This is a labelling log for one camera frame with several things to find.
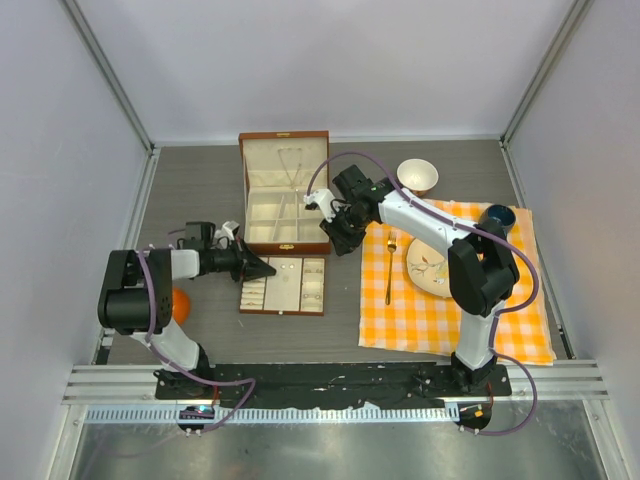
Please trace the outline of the brown jewelry tray insert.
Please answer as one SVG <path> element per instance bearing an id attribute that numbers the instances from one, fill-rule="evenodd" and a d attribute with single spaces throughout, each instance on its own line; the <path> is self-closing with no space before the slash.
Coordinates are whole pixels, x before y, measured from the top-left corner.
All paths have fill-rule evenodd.
<path id="1" fill-rule="evenodd" d="M 239 311 L 246 314 L 323 316 L 326 260 L 323 257 L 265 256 L 275 276 L 244 281 Z M 289 276 L 284 282 L 283 276 Z"/>

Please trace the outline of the brown jewelry box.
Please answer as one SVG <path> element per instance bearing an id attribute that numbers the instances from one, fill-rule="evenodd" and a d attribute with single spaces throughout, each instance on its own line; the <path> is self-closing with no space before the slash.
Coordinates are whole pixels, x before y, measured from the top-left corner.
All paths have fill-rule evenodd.
<path id="1" fill-rule="evenodd" d="M 259 255 L 327 255 L 319 210 L 306 210 L 310 182 L 328 186 L 329 132 L 248 132 L 238 136 L 244 192 L 244 238 Z"/>

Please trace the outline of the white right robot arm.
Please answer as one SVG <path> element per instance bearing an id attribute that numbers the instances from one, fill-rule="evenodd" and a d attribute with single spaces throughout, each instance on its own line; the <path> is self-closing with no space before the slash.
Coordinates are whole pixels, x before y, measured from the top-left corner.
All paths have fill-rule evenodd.
<path id="1" fill-rule="evenodd" d="M 497 354 L 490 348 L 490 317 L 503 308 L 520 275 L 503 228 L 494 220 L 475 224 L 432 207 L 401 189 L 392 178 L 373 182 L 355 165 L 333 179 L 342 195 L 307 188 L 305 207 L 322 212 L 321 229 L 339 256 L 360 246 L 369 224 L 401 230 L 445 257 L 449 291 L 462 311 L 458 344 L 451 355 L 451 380 L 465 395 L 488 382 Z"/>

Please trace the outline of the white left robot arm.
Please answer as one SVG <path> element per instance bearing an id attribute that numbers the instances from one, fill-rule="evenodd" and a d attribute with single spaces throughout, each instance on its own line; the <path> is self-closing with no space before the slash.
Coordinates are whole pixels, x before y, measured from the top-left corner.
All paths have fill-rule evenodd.
<path id="1" fill-rule="evenodd" d="M 102 327 L 144 345 L 163 365 L 160 379 L 178 379 L 193 399 L 228 384 L 213 378 L 204 349 L 175 320 L 173 288 L 176 280 L 213 273 L 241 282 L 272 277 L 276 270 L 249 249 L 237 222 L 188 222 L 174 247 L 112 251 L 97 305 Z"/>

